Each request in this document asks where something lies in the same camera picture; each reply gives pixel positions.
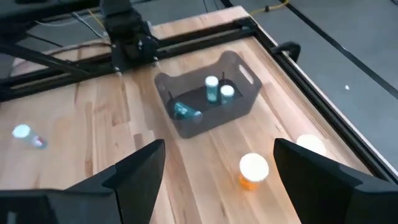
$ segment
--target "metal frame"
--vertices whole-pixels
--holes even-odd
[[[374,153],[356,131],[345,122],[329,102],[327,102],[314,86],[309,83],[295,64],[283,54],[283,52],[288,51],[291,58],[297,61],[300,53],[300,46],[292,42],[276,46],[251,17],[162,39],[159,42],[160,48],[157,49],[157,55],[153,60],[131,62],[129,63],[130,67],[128,69],[137,68],[153,63],[156,60],[225,44],[246,37],[255,37],[257,39],[290,79],[300,88],[312,105],[316,107],[321,115],[339,134],[342,140],[347,143],[376,177],[398,184],[398,177],[390,170],[387,164]],[[77,62],[66,62],[3,42],[0,43],[0,51],[49,67],[43,70],[0,80],[0,101],[20,98],[119,71],[115,69],[111,63],[112,53],[79,60]]]

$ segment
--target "white bottle cap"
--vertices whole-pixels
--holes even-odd
[[[319,155],[326,155],[326,148],[321,139],[312,134],[303,134],[298,137],[296,144],[308,150],[318,153]]]
[[[223,85],[221,87],[220,92],[221,92],[221,94],[223,96],[227,96],[227,97],[228,96],[233,96],[235,94],[234,88],[232,86],[230,86],[230,85]]]
[[[15,138],[26,138],[30,134],[30,127],[26,124],[20,124],[14,128],[12,135]]]
[[[218,86],[218,78],[213,75],[207,76],[205,79],[205,84],[208,87],[216,87]]]
[[[257,153],[244,155],[239,163],[239,168],[243,177],[251,182],[260,182],[269,173],[267,161]]]

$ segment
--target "small bottle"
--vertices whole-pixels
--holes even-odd
[[[33,130],[26,124],[20,124],[14,128],[12,135],[15,138],[22,139],[31,146],[39,149],[45,149],[47,147],[47,142],[43,138],[36,135]]]
[[[181,102],[176,102],[174,104],[174,112],[182,115],[184,118],[193,118],[195,121],[198,121],[198,122],[201,120],[201,112],[200,111],[192,109],[191,107],[189,107]]]
[[[235,90],[232,86],[230,85],[223,85],[221,87],[221,103],[225,104],[225,103],[229,103],[233,100],[234,98],[234,94],[235,94]]]
[[[218,78],[213,75],[207,76],[205,79],[205,85],[207,100],[210,103],[217,102]]]

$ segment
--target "wooden tabletop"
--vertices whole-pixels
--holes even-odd
[[[248,16],[241,7],[154,27],[158,38]],[[251,112],[194,138],[182,139],[162,106],[154,77],[177,76],[210,65],[225,50],[239,54],[263,86]],[[69,52],[68,58],[104,49]],[[48,142],[34,149],[11,136],[28,124]],[[162,138],[166,163],[151,223],[300,223],[272,155],[275,138],[318,136],[326,156],[369,173],[254,38],[163,60],[158,65],[95,78],[5,102],[0,107],[0,189],[65,189]],[[253,192],[237,180],[249,152],[269,163],[267,179]]]

